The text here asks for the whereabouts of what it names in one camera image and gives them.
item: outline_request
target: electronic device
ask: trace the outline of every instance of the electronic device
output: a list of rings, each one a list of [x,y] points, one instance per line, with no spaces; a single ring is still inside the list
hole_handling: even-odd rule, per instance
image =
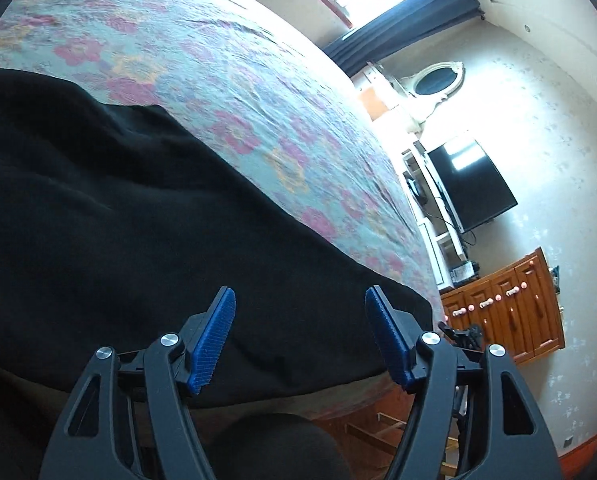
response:
[[[467,260],[466,262],[461,263],[459,266],[451,269],[449,276],[452,279],[454,286],[462,286],[478,279],[478,271],[480,269],[481,266],[478,264],[478,262]]]
[[[441,327],[458,346],[424,332],[379,286],[367,291],[365,313],[392,380],[415,394],[385,480],[436,480],[453,417],[460,430],[457,480],[562,480],[536,400],[501,345],[472,349],[482,338],[476,329]],[[147,480],[136,400],[149,406],[158,477],[215,480],[184,397],[198,395],[211,381],[235,314],[236,295],[222,287],[207,312],[147,349],[117,354],[99,348],[58,419],[40,480]]]
[[[460,233],[518,205],[491,158],[467,134],[427,152],[425,164]]]
[[[409,191],[411,191],[411,194],[414,196],[419,205],[423,207],[429,201],[429,199],[427,198],[425,190],[422,189],[421,183],[406,173],[403,173],[403,176],[405,177],[405,182],[407,182]]]

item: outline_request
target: bed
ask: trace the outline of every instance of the bed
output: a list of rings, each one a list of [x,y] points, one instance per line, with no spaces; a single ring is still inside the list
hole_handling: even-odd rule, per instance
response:
[[[104,103],[162,105],[287,213],[441,319],[418,228],[353,85],[255,1],[14,0],[0,19],[0,68],[73,81]],[[336,416],[391,387],[383,374],[265,402]]]

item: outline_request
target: wooden drawer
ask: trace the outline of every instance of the wooden drawer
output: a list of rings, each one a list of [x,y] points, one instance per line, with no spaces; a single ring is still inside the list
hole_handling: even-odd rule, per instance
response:
[[[480,325],[484,343],[503,345],[517,364],[565,347],[558,301],[540,248],[441,298],[450,326],[465,330]],[[452,316],[463,308],[464,314]]]
[[[558,313],[558,304],[553,304],[553,284],[551,276],[544,271],[547,264],[540,264],[539,256],[525,260],[515,267],[522,298],[527,311],[534,355],[539,356],[556,348],[563,341],[563,325]]]
[[[502,345],[514,355],[514,361],[521,363],[534,357],[534,346],[525,305],[520,294],[514,292],[517,286],[520,290],[520,283],[513,269],[495,275],[491,279],[494,294],[491,309],[499,317],[505,341]]]

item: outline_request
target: black tv screen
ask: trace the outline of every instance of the black tv screen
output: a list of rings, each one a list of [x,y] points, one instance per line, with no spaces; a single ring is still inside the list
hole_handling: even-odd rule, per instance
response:
[[[501,173],[472,137],[454,137],[427,156],[433,165],[430,173],[440,181],[440,192],[461,233],[518,204]]]

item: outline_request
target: black object on floor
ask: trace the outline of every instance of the black object on floor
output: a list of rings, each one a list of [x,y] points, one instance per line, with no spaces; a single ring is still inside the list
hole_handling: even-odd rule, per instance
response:
[[[287,413],[242,418],[207,451],[216,480],[351,480],[336,442]]]
[[[0,480],[35,480],[52,424],[0,378]]]
[[[70,390],[98,347],[144,348],[225,284],[238,315],[196,407],[384,371],[372,285],[431,329],[424,298],[285,213],[163,108],[0,70],[0,367]]]

